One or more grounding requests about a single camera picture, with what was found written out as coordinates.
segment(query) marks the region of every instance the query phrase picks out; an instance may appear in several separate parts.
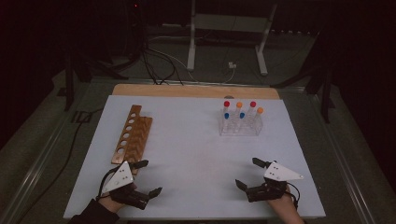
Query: metal stand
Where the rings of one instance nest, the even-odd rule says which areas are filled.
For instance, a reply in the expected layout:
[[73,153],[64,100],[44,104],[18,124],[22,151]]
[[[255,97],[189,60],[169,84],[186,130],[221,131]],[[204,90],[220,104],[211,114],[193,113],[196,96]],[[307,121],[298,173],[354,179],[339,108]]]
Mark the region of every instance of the metal stand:
[[235,17],[220,16],[195,13],[195,0],[191,3],[191,38],[189,58],[187,60],[187,70],[192,72],[195,63],[195,29],[211,29],[224,31],[243,31],[262,33],[262,42],[256,46],[255,51],[257,61],[260,67],[260,74],[267,76],[268,71],[265,65],[264,56],[262,54],[265,42],[270,33],[272,21],[275,16],[277,4],[272,5],[272,9],[268,18],[252,18],[252,17]]

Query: cable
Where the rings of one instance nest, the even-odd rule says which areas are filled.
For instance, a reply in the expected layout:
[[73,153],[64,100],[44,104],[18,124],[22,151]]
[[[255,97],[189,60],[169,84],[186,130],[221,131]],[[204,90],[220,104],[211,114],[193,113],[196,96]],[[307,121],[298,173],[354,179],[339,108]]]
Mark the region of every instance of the cable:
[[195,82],[197,82],[197,83],[200,83],[200,81],[198,81],[197,79],[195,79],[195,78],[192,76],[192,74],[189,72],[189,70],[187,70],[187,65],[184,64],[183,62],[181,62],[178,58],[175,58],[175,57],[172,56],[172,55],[163,53],[163,52],[161,52],[161,51],[159,51],[159,50],[156,50],[156,49],[150,49],[150,50],[155,51],[155,52],[157,52],[157,53],[161,53],[161,54],[163,54],[163,55],[166,55],[166,56],[168,56],[169,58],[171,58],[171,59],[177,61],[178,63],[180,63],[181,65],[183,65],[184,68],[186,68],[187,73],[189,74],[190,78],[191,78],[193,81],[195,81]]
[[[94,110],[92,112],[86,112],[86,111],[81,111],[81,112],[85,112],[88,113],[88,115],[85,117],[86,119],[90,116],[92,116],[94,113],[99,112],[103,110],[103,108],[101,109],[97,109]],[[73,136],[73,141],[72,144],[69,148],[69,152],[66,158],[66,161],[64,162],[64,165],[62,166],[61,170],[58,172],[58,174],[55,176],[55,178],[49,183],[49,185],[43,190],[43,192],[41,192],[41,194],[38,195],[38,197],[32,202],[32,204],[29,206],[29,208],[21,215],[21,217],[18,219],[18,221],[16,222],[17,224],[21,223],[23,221],[23,219],[26,217],[26,215],[30,212],[30,210],[41,200],[41,198],[47,193],[47,191],[55,184],[55,182],[58,180],[58,178],[61,176],[62,172],[64,171],[64,169],[66,168],[67,164],[70,161],[70,158],[72,156],[72,152],[73,152],[73,148],[74,148],[74,144],[76,143],[76,139],[77,139],[77,135],[78,135],[78,131],[81,128],[83,122],[81,122],[78,127],[75,130],[75,134]]]
[[297,190],[297,193],[298,193],[297,199],[296,199],[296,197],[294,196],[294,194],[289,193],[289,192],[286,191],[286,193],[288,193],[288,194],[293,198],[294,206],[295,206],[296,209],[297,209],[297,207],[298,207],[298,202],[300,201],[300,191],[297,189],[297,187],[295,187],[295,186],[292,185],[291,183],[289,183],[289,182],[287,182],[287,183],[288,183],[288,185],[294,187],[294,188]]
[[169,63],[172,65],[172,68],[173,68],[172,73],[171,73],[170,75],[168,75],[167,77],[163,78],[163,79],[161,80],[161,82],[160,82],[160,85],[163,84],[163,82],[166,83],[165,80],[168,79],[168,78],[170,78],[172,75],[174,75],[174,74],[176,73],[178,81],[179,81],[180,84],[183,86],[184,84],[183,84],[183,82],[182,82],[181,79],[180,79],[180,76],[179,76],[179,73],[178,73],[178,71],[177,71],[177,68],[175,67],[175,64],[172,62],[172,60],[168,57],[168,55],[165,55],[165,54],[163,54],[163,53],[161,53],[161,52],[159,52],[159,51],[155,51],[155,50],[152,50],[152,49],[148,49],[148,50],[149,50],[149,51],[153,51],[153,52],[159,54],[159,55],[156,55],[156,54],[148,53],[149,55],[152,55],[152,56],[155,56],[155,57],[164,59],[164,60],[166,60],[167,62],[169,62]]

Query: black cable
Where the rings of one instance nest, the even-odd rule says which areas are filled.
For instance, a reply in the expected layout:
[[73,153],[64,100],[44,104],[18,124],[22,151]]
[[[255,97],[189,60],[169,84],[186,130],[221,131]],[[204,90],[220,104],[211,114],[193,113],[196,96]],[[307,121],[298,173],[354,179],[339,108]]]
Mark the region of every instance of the black cable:
[[[94,110],[92,112],[86,112],[88,113],[88,115],[86,116],[86,119],[90,116],[92,116],[94,113],[99,112],[103,110],[103,108],[101,109],[97,109]],[[58,180],[58,178],[61,176],[62,172],[64,171],[64,169],[66,168],[67,164],[70,161],[70,158],[72,156],[72,152],[73,152],[73,148],[74,148],[74,144],[76,143],[76,139],[77,139],[77,135],[78,135],[78,131],[81,128],[83,122],[81,122],[78,127],[75,130],[75,134],[73,136],[73,141],[72,144],[69,148],[69,152],[66,158],[66,161],[64,162],[64,165],[62,166],[61,170],[58,172],[58,174],[55,176],[55,178],[49,183],[49,185],[43,190],[43,192],[41,192],[40,195],[38,195],[38,197],[32,202],[32,204],[29,206],[29,208],[21,215],[21,217],[18,219],[18,221],[16,223],[21,223],[23,221],[23,219],[25,218],[25,216],[30,212],[30,210],[41,200],[41,198],[47,193],[47,191],[55,184],[55,182]]]
[[[159,55],[152,54],[152,53],[148,53],[148,52],[146,52],[146,53],[147,53],[148,55],[151,55],[151,56],[154,56],[154,57],[157,57],[157,58],[164,59],[164,60],[168,61],[167,59],[165,59],[165,58],[163,58],[163,57],[161,57],[161,56],[159,56]],[[168,84],[168,83],[166,82],[166,79],[170,78],[172,75],[175,74],[175,71],[176,71],[175,65],[174,65],[172,62],[169,62],[169,63],[172,65],[173,71],[172,71],[172,73],[171,73],[170,75],[168,75],[168,76],[166,76],[166,77],[164,77],[164,78],[161,78],[161,82],[160,82],[159,85],[162,85],[163,83]]]
[[154,71],[150,71],[149,69],[149,65],[151,66],[151,64],[149,64],[149,61],[147,59],[147,56],[145,53],[142,54],[143,56],[143,63],[146,66],[146,70],[148,71],[148,75],[151,77],[152,81],[154,82],[155,85],[158,85],[157,79],[154,76]]
[[297,190],[297,193],[298,193],[298,197],[297,197],[297,198],[294,196],[294,194],[289,193],[289,192],[286,191],[286,193],[289,194],[289,195],[293,198],[294,207],[296,207],[296,209],[297,209],[297,207],[298,207],[298,202],[300,201],[300,191],[297,189],[297,187],[295,187],[294,185],[292,185],[292,184],[289,183],[289,182],[288,182],[288,185],[294,187],[294,188]]
[[176,73],[178,81],[179,81],[180,84],[183,86],[183,82],[182,82],[181,79],[180,79],[180,75],[179,75],[179,73],[178,73],[178,71],[177,71],[177,68],[176,68],[175,64],[172,62],[172,59],[169,58],[168,55],[166,55],[166,54],[164,54],[164,53],[161,53],[161,52],[159,52],[159,51],[157,51],[157,50],[154,50],[154,49],[148,49],[148,50],[150,50],[150,51],[152,51],[152,52],[155,52],[155,53],[157,53],[157,54],[159,54],[159,55],[162,55],[162,57],[160,57],[159,55],[151,54],[151,53],[148,53],[149,55],[156,56],[156,57],[159,57],[159,58],[161,58],[161,59],[164,59],[164,60],[166,60],[167,62],[169,62],[169,63],[172,65],[173,72],[172,72],[169,76],[165,77],[165,78],[162,80],[162,82],[160,83],[160,85],[161,85],[166,79],[172,77],[172,76]]
[[119,168],[120,168],[120,167],[117,166],[117,167],[115,167],[115,168],[109,170],[109,171],[105,174],[105,176],[104,176],[103,179],[102,179],[102,182],[100,183],[99,192],[98,192],[98,195],[96,196],[96,201],[99,200],[100,198],[105,198],[105,197],[106,197],[106,196],[105,196],[105,197],[102,197],[102,188],[103,188],[103,185],[105,184],[105,181],[106,181],[107,177],[108,177],[110,174],[113,174],[114,172],[116,172]]

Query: floor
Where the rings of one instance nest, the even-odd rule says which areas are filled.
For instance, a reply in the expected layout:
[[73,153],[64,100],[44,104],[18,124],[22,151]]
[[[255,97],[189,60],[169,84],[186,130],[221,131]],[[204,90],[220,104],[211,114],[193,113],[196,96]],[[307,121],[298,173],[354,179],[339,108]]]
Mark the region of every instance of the floor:
[[[180,85],[181,80],[184,85],[268,87],[296,75],[315,42],[315,38],[309,35],[271,33],[264,50],[269,74],[263,77],[253,49],[256,36],[235,38],[207,32],[202,35],[205,39],[197,40],[195,70],[188,73],[184,66],[189,39],[183,35],[169,37],[169,34],[163,32],[161,36],[151,36],[149,47],[174,57],[174,65],[152,56],[155,51],[148,51],[146,64],[140,60],[120,71],[128,80],[116,80],[92,69],[94,77],[91,83],[76,81],[76,100],[68,112],[64,112],[65,99],[57,96],[58,90],[64,87],[64,72],[53,79],[53,92],[0,151],[1,221],[67,223],[63,219],[64,209],[99,121],[101,111],[98,109],[104,107],[107,96],[118,83],[152,84],[146,65],[155,71],[160,81],[161,77],[173,74],[173,66],[176,67],[179,78],[174,73],[163,85]],[[114,57],[114,60],[115,63],[125,61],[122,57]],[[228,68],[229,62],[235,63],[236,68]],[[320,95],[304,93],[307,81],[307,78],[302,79],[278,91],[290,113],[327,215],[308,219],[308,222],[396,223],[396,196],[380,172],[337,88],[332,86],[334,107],[329,111],[331,122],[326,124],[318,112]],[[96,112],[92,114],[91,121],[79,124],[75,122],[76,111]],[[281,222],[274,218],[268,223]]]

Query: white board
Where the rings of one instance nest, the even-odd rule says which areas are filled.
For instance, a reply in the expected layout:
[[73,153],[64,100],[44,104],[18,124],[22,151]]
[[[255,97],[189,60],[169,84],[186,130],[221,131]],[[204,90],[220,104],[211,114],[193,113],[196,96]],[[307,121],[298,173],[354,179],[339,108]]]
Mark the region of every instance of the white board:
[[[238,100],[230,100],[231,109]],[[275,217],[266,202],[249,203],[235,179],[248,187],[262,184],[265,170],[256,157],[277,161],[303,180],[292,180],[301,192],[302,217],[324,217],[318,192],[282,100],[254,100],[265,109],[259,136],[220,136],[219,111],[224,99],[109,96],[77,183],[64,212],[80,214],[96,196],[104,174],[115,165],[111,158],[132,105],[141,116],[153,118],[143,155],[148,167],[135,179],[137,190],[163,187],[145,210],[126,206],[126,219],[263,219]],[[242,100],[248,105],[250,100]]]

